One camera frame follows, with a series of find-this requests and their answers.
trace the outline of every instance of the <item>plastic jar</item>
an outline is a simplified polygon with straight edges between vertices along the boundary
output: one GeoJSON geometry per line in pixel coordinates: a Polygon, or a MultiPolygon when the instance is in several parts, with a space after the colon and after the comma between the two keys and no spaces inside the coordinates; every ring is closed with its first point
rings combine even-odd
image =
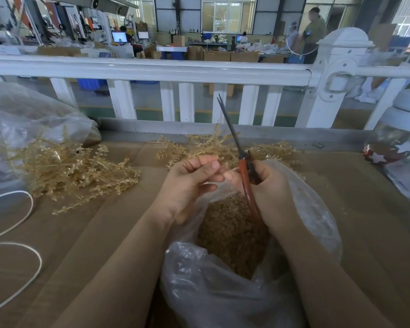
{"type": "Polygon", "coordinates": [[[410,90],[402,90],[366,140],[363,155],[376,164],[410,158],[410,90]]]}

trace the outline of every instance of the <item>scissors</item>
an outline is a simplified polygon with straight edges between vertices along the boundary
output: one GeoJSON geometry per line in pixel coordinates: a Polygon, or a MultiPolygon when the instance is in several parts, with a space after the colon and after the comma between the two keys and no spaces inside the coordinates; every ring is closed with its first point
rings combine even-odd
{"type": "Polygon", "coordinates": [[[249,151],[244,150],[240,145],[238,136],[234,130],[228,114],[226,113],[225,104],[223,103],[220,94],[217,98],[217,101],[219,101],[220,108],[222,109],[223,115],[228,124],[228,127],[230,128],[231,134],[234,137],[234,142],[238,149],[238,167],[240,169],[241,180],[243,182],[243,190],[247,200],[247,205],[249,206],[249,210],[251,211],[251,219],[260,227],[265,227],[265,224],[261,217],[260,209],[258,208],[251,188],[251,183],[257,185],[260,184],[262,180],[260,176],[258,176],[257,171],[255,171],[251,154],[249,153],[249,151]]]}

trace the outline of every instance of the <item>white cable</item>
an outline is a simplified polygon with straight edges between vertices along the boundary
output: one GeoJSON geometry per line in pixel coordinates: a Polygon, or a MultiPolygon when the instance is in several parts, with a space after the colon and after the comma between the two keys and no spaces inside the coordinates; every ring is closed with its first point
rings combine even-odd
{"type": "MultiPolygon", "coordinates": [[[[6,234],[7,232],[10,232],[12,229],[15,229],[17,226],[19,226],[20,224],[22,224],[24,221],[27,220],[27,218],[29,217],[29,215],[32,213],[33,210],[33,197],[30,195],[30,193],[28,193],[27,191],[22,191],[22,190],[18,190],[18,191],[11,191],[11,192],[6,192],[6,193],[2,193],[0,195],[1,197],[4,197],[6,195],[11,195],[13,193],[25,193],[29,196],[29,198],[31,199],[31,208],[29,209],[29,212],[26,214],[25,217],[22,218],[22,220],[18,221],[16,224],[14,224],[13,226],[11,226],[11,228],[6,229],[5,231],[0,233],[0,236],[3,236],[4,234],[6,234]]],[[[41,272],[41,268],[42,268],[42,258],[41,258],[41,254],[35,250],[33,247],[26,245],[26,244],[21,244],[21,243],[15,243],[15,242],[0,242],[0,245],[14,245],[14,246],[20,246],[23,248],[27,248],[28,250],[31,250],[33,253],[35,253],[38,257],[38,260],[40,261],[40,265],[38,267],[38,270],[36,271],[35,275],[33,275],[33,277],[27,281],[27,283],[25,285],[23,285],[16,293],[14,293],[11,297],[9,297],[8,299],[6,299],[4,302],[0,303],[0,308],[2,308],[3,306],[5,306],[7,303],[9,303],[12,299],[14,299],[15,297],[17,297],[24,289],[26,289],[33,281],[35,281],[35,279],[38,277],[38,275],[41,272]]]]}

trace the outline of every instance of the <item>person's right hand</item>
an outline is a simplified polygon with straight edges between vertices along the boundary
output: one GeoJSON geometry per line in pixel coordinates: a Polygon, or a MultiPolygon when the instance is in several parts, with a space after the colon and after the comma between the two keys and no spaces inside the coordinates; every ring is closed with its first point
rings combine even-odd
{"type": "MultiPolygon", "coordinates": [[[[302,220],[296,210],[287,177],[263,161],[255,160],[253,164],[262,182],[259,185],[251,184],[251,188],[264,223],[272,233],[299,226],[302,220]]],[[[238,168],[226,171],[223,176],[244,194],[238,168]]]]}

